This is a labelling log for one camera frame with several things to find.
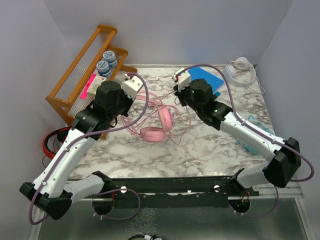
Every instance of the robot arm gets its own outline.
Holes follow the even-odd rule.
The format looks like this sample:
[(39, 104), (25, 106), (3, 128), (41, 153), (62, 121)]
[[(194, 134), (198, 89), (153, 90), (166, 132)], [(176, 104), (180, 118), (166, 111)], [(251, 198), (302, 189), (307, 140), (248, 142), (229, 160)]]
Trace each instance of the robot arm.
[[(272, 183), (284, 188), (301, 165), (301, 159), (274, 141), (300, 152), (299, 143), (290, 137), (285, 140), (269, 134), (272, 141), (267, 140), (241, 123), (231, 107), (216, 101), (211, 86), (204, 79), (191, 81), (188, 72), (183, 72), (173, 88), (182, 106), (192, 108), (198, 117), (208, 126), (218, 131), (228, 133), (237, 139), (251, 145), (266, 159), (266, 163), (249, 169), (240, 169), (232, 178), (239, 188), (250, 188), (253, 185)], [(260, 133), (266, 134), (259, 127), (246, 122), (247, 125)]]
[(95, 99), (77, 113), (72, 128), (50, 164), (33, 183), (25, 182), (20, 187), (20, 192), (30, 201), (38, 191), (34, 204), (54, 220), (61, 218), (73, 203), (100, 193), (109, 181), (104, 174), (94, 172), (85, 179), (66, 184), (81, 158), (101, 134), (81, 138), (70, 148), (68, 145), (85, 134), (109, 129), (118, 115), (128, 116), (143, 84), (136, 76), (130, 79), (126, 75), (126, 78), (121, 86), (113, 81), (105, 81), (97, 88)]

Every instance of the pink ear cushion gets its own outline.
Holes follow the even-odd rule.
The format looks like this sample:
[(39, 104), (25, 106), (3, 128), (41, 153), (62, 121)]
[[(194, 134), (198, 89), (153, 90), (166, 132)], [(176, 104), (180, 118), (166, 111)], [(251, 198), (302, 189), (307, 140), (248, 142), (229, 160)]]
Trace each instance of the pink ear cushion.
[(160, 127), (150, 126), (140, 129), (141, 138), (148, 142), (161, 142), (165, 139), (166, 134)]
[(167, 107), (161, 108), (158, 112), (159, 114), (159, 119), (161, 123), (161, 127), (163, 132), (169, 132), (172, 130), (172, 124), (173, 124), (173, 119), (172, 119), (172, 114), (170, 113), (169, 109)]

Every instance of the wooden rack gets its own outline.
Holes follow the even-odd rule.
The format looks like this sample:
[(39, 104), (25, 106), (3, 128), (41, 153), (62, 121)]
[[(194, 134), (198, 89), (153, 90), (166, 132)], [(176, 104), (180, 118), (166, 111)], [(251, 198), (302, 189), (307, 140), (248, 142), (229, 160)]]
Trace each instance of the wooden rack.
[(86, 99), (80, 99), (80, 94), (105, 51), (112, 50), (117, 57), (117, 66), (113, 69), (110, 81), (119, 71), (137, 72), (136, 68), (124, 65), (128, 51), (111, 45), (111, 40), (116, 33), (117, 29), (113, 26), (98, 25), (59, 82), (45, 98), (69, 126), (77, 112), (83, 110), (93, 100), (89, 95)]

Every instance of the wooden frame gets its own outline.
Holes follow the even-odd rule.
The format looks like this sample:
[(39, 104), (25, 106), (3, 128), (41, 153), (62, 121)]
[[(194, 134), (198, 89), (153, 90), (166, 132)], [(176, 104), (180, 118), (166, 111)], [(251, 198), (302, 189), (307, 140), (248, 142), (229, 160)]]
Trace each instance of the wooden frame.
[[(94, 59), (90, 63), (90, 65), (87, 67), (86, 71), (81, 76), (80, 80), (74, 87), (72, 93), (68, 96), (67, 99), (61, 99), (56, 97), (57, 93), (61, 88), (64, 87), (64, 83), (72, 73), (72, 71), (75, 69), (81, 58), (84, 56), (86, 51), (89, 49), (93, 41), (96, 39), (96, 37), (100, 33), (105, 33), (107, 35), (106, 40), (102, 44), (101, 48), (95, 55)], [(70, 109), (76, 102), (77, 98), (79, 97), (80, 93), (82, 92), (83, 88), (85, 87), (87, 81), (90, 78), (90, 75), (94, 72), (96, 69), (96, 64), (102, 59), (103, 53), (106, 50), (112, 50), (117, 55), (118, 63), (116, 68), (113, 70), (113, 73), (110, 77), (110, 81), (112, 81), (118, 71), (126, 71), (126, 72), (137, 72), (137, 69), (134, 67), (126, 66), (124, 65), (124, 61), (128, 55), (128, 51), (123, 48), (118, 48), (110, 44), (113, 37), (116, 35), (117, 29), (113, 26), (108, 25), (98, 25), (92, 36), (89, 38), (89, 40), (86, 42), (86, 44), (83, 46), (82, 50), (79, 52), (79, 54), (76, 56), (76, 58), (73, 60), (69, 68), (65, 71), (59, 82), (55, 85), (51, 93), (45, 98), (48, 103), (54, 108), (54, 110), (60, 115), (60, 117), (69, 125), (71, 126), (73, 120), (75, 119), (75, 116), (72, 116), (69, 114)]]

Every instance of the marble surface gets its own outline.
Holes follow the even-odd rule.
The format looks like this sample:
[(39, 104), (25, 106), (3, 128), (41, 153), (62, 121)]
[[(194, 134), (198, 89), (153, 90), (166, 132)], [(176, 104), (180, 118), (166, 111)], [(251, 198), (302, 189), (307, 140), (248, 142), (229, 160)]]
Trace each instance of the marble surface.
[[(178, 69), (138, 68), (138, 73), (146, 80), (149, 91), (161, 97), (172, 91), (174, 83), (171, 77)], [(219, 77), (218, 72), (205, 69)], [(249, 81), (251, 75), (249, 72), (238, 72), (237, 78)], [(231, 89), (235, 107), (242, 117), (251, 114), (272, 128), (257, 82), (250, 87), (231, 86)], [(230, 106), (225, 84), (218, 91), (221, 96), (217, 100)], [(164, 103), (174, 105), (174, 101), (175, 96), (171, 94)], [(136, 118), (143, 106), (143, 101), (136, 100), (129, 112), (130, 117)], [(175, 117), (172, 132), (178, 134), (188, 125), (189, 116), (184, 107), (177, 107), (180, 116)], [(225, 176), (233, 175), (240, 168), (250, 168), (264, 162), (261, 156), (236, 145), (236, 139), (231, 135), (205, 125), (192, 110), (190, 113), (191, 128), (179, 145), (168, 138), (161, 143), (152, 143), (126, 130), (113, 132), (106, 140), (99, 140), (89, 149), (70, 179), (82, 179), (94, 171), (101, 171), (111, 178)]]

